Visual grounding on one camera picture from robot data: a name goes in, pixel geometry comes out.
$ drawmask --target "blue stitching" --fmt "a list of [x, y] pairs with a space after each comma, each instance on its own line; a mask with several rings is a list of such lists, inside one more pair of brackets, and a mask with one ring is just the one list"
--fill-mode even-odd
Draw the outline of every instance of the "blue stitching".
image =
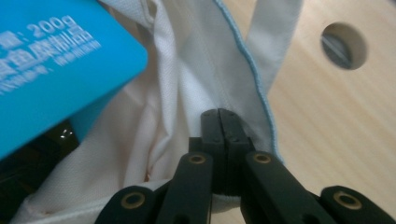
[[248, 47], [246, 46], [245, 41], [242, 38], [235, 21], [233, 20], [233, 16], [228, 11], [227, 7], [222, 3], [221, 0], [214, 0], [214, 2], [219, 7], [226, 21], [230, 24], [231, 30], [233, 32], [233, 37], [236, 42], [236, 46], [238, 47], [239, 51], [241, 51], [241, 53], [245, 56], [247, 63], [250, 66], [256, 84], [256, 91], [259, 94], [259, 98], [262, 101], [262, 105], [264, 106], [265, 116], [267, 117], [270, 123], [270, 130], [272, 137], [272, 153], [274, 153], [283, 162], [283, 158], [280, 155], [277, 147], [277, 134], [276, 134], [276, 125], [274, 122], [274, 116], [272, 114], [271, 107], [268, 104], [265, 90], [262, 87], [262, 77], [259, 74], [256, 63], [253, 57], [251, 56], [250, 52], [248, 51]]

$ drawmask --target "canvas tote bag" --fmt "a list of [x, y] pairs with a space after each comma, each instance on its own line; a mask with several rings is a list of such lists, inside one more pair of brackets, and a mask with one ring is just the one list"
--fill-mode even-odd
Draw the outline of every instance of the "canvas tote bag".
[[[266, 93], [300, 0], [258, 0], [246, 41], [220, 0], [103, 3], [145, 46], [148, 67], [110, 101], [12, 223], [93, 223], [118, 190], [159, 187], [188, 152], [189, 137], [200, 136], [200, 115], [209, 109], [235, 112], [255, 148], [279, 156]], [[230, 200], [215, 201], [219, 209]]]

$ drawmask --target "round hole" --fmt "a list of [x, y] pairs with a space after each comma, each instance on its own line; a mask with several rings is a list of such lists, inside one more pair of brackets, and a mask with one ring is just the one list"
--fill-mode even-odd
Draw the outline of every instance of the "round hole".
[[125, 194], [121, 200], [121, 206], [126, 209], [135, 209], [140, 207], [146, 200], [144, 194], [140, 192], [132, 192]]
[[259, 163], [268, 163], [271, 161], [271, 157], [262, 154], [255, 154], [253, 158], [256, 162]]
[[302, 222], [305, 224], [320, 224], [318, 218], [312, 215], [303, 215]]
[[336, 202], [343, 205], [345, 208], [352, 210], [359, 210], [362, 208], [361, 201], [343, 191], [338, 191], [334, 193], [333, 198]]
[[321, 46], [328, 59], [337, 66], [353, 70], [367, 58], [367, 48], [361, 34], [352, 26], [336, 22], [324, 29]]
[[189, 161], [194, 164], [201, 164], [204, 163], [206, 159], [201, 155], [193, 155], [189, 158]]

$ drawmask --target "brass screw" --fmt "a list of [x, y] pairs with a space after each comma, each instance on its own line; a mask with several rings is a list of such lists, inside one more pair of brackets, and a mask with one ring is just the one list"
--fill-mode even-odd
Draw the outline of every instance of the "brass screw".
[[332, 197], [335, 199], [336, 202], [343, 205], [345, 208], [349, 208], [351, 210], [359, 210], [362, 208], [361, 201], [341, 190], [335, 192]]
[[[128, 199], [132, 198], [132, 197], [136, 197], [136, 201], [129, 203]], [[146, 197], [144, 194], [142, 194], [141, 192], [132, 192], [129, 194], [125, 194], [121, 200], [121, 205], [123, 208], [125, 209], [135, 209], [140, 207], [146, 200]]]
[[201, 155], [193, 155], [189, 157], [189, 162], [194, 163], [194, 164], [201, 164], [206, 161], [206, 158]]
[[271, 161], [271, 157], [263, 154], [255, 154], [253, 157], [254, 161], [259, 162], [259, 163], [268, 163]]

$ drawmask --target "wooden table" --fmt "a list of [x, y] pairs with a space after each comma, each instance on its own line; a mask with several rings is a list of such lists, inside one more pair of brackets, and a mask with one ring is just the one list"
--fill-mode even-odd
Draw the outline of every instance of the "wooden table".
[[[245, 35], [255, 0], [225, 2]], [[323, 53], [320, 36], [334, 22], [363, 37], [360, 68], [342, 69]], [[346, 186], [396, 218], [395, 2], [306, 0], [268, 98], [280, 151], [306, 189]], [[233, 209], [212, 223], [244, 221]]]

